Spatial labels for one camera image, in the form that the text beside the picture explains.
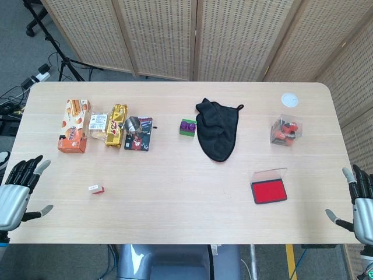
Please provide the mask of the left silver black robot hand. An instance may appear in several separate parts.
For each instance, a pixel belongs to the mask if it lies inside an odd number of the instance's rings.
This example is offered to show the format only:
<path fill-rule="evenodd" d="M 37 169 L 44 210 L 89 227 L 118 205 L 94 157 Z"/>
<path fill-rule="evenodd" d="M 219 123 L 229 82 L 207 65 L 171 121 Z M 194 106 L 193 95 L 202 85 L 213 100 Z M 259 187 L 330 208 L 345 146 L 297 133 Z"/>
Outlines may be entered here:
<path fill-rule="evenodd" d="M 47 215 L 52 205 L 39 211 L 27 212 L 30 197 L 42 175 L 51 164 L 40 155 L 27 161 L 17 163 L 1 185 L 1 231 L 15 230 L 22 222 L 41 218 Z"/>

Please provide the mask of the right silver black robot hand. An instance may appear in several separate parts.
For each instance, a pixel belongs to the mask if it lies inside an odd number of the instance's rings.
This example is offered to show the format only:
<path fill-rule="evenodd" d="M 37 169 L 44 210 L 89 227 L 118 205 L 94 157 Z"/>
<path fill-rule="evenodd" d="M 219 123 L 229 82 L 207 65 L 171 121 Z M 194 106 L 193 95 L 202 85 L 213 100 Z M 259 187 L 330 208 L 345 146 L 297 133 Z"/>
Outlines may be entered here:
<path fill-rule="evenodd" d="M 356 239 L 364 244 L 372 245 L 372 174 L 361 170 L 356 164 L 353 171 L 342 168 L 342 172 L 349 186 L 353 209 L 353 222 L 338 218 L 330 209 L 326 215 L 336 225 L 353 232 Z"/>

